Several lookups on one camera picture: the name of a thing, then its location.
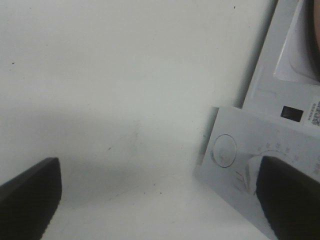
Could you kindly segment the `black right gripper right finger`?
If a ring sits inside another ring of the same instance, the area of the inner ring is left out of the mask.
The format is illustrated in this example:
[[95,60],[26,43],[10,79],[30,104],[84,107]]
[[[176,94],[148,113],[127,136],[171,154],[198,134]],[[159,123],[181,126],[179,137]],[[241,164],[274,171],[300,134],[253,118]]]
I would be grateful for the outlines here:
[[320,184],[276,157],[263,156],[256,195],[279,240],[320,238]]

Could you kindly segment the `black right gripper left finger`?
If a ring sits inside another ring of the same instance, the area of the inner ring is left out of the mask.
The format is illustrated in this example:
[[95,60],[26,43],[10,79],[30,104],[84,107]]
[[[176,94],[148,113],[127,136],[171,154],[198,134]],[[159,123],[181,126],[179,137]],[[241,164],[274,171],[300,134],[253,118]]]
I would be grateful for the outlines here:
[[62,197],[57,157],[46,158],[0,186],[0,238],[40,240]]

